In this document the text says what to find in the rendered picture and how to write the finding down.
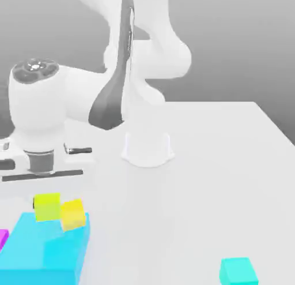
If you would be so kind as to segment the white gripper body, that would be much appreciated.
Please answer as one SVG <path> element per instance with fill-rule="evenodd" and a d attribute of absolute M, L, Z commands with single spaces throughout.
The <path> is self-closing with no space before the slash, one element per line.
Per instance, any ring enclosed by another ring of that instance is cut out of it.
<path fill-rule="evenodd" d="M 9 189 L 6 186 L 8 182 L 14 181 L 27 181 L 34 179 L 47 179 L 47 178 L 58 178 L 58 177 L 72 177 L 83 175 L 82 169 L 79 170 L 64 170 L 64 171 L 54 171 L 49 173 L 26 173 L 26 174 L 13 174 L 13 175 L 2 175 L 1 176 L 1 192 L 7 192 Z"/>

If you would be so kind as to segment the small lime cube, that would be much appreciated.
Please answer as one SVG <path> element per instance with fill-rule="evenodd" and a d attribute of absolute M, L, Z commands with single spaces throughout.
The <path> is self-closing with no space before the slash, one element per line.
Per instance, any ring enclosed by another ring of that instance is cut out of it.
<path fill-rule="evenodd" d="M 36 194 L 33 208 L 37 222 L 60 219 L 60 193 Z"/>

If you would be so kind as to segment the small yellow cube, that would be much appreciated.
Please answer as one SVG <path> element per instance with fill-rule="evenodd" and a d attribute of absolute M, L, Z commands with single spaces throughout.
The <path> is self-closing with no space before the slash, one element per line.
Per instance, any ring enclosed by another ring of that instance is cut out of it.
<path fill-rule="evenodd" d="M 86 225 L 86 215 L 82 200 L 66 201 L 60 208 L 60 220 L 63 231 L 70 231 Z"/>

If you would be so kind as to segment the small magenta cube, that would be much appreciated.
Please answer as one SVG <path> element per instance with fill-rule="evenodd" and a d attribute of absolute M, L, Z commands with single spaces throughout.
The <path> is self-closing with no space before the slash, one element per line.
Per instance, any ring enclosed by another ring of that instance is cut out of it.
<path fill-rule="evenodd" d="M 3 249 L 8 237 L 9 237 L 9 230 L 0 229 L 0 251 Z"/>

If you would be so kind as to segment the small teal cube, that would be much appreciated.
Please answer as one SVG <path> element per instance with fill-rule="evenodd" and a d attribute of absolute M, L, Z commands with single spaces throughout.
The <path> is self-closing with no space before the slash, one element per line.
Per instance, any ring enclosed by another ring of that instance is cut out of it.
<path fill-rule="evenodd" d="M 246 257 L 223 258 L 219 280 L 221 285 L 258 285 L 258 277 Z"/>

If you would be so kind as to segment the large cyan box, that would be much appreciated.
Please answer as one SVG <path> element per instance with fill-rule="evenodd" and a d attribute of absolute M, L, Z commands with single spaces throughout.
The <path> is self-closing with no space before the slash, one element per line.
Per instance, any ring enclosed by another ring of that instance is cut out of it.
<path fill-rule="evenodd" d="M 90 235 L 86 225 L 64 232 L 60 221 L 21 214 L 0 252 L 0 285 L 78 285 Z"/>

